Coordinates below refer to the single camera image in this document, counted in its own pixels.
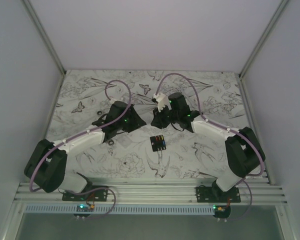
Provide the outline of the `black fuse box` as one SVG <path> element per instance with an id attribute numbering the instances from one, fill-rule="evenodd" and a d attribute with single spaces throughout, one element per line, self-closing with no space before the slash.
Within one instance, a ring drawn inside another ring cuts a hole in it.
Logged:
<path id="1" fill-rule="evenodd" d="M 167 149 L 166 142 L 165 145 L 163 145 L 163 142 L 165 142 L 164 136 L 163 139 L 160 140 L 155 140 L 155 136 L 150 137 L 150 143 L 151 143 L 151 148 L 153 152 L 159 152 L 159 151 L 164 151 Z"/>

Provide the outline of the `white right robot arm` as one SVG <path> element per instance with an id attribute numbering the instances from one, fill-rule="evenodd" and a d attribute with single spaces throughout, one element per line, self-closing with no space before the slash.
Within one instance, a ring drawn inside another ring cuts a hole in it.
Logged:
<path id="1" fill-rule="evenodd" d="M 152 101 L 157 104 L 153 110 L 153 127 L 163 129 L 169 124 L 179 124 L 191 133 L 224 141 L 228 169 L 216 179 L 216 186 L 211 190 L 216 202 L 224 202 L 230 195 L 229 190 L 246 176 L 252 175 L 257 167 L 260 167 L 261 174 L 265 170 L 265 154 L 251 128 L 231 128 L 209 119 L 200 109 L 190 110 L 180 92 L 170 96 L 157 93 Z"/>

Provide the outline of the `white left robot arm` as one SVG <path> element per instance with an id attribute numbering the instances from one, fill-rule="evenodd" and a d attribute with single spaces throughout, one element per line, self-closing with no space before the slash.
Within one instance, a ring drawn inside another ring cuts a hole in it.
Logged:
<path id="1" fill-rule="evenodd" d="M 85 131 L 54 142 L 39 141 L 25 166 L 24 175 L 30 179 L 30 184 L 37 184 L 38 189 L 46 193 L 61 189 L 86 201 L 92 195 L 89 180 L 79 172 L 70 171 L 67 162 L 111 140 L 120 131 L 130 133 L 145 125 L 133 104 L 115 101 L 109 112 L 92 122 Z"/>

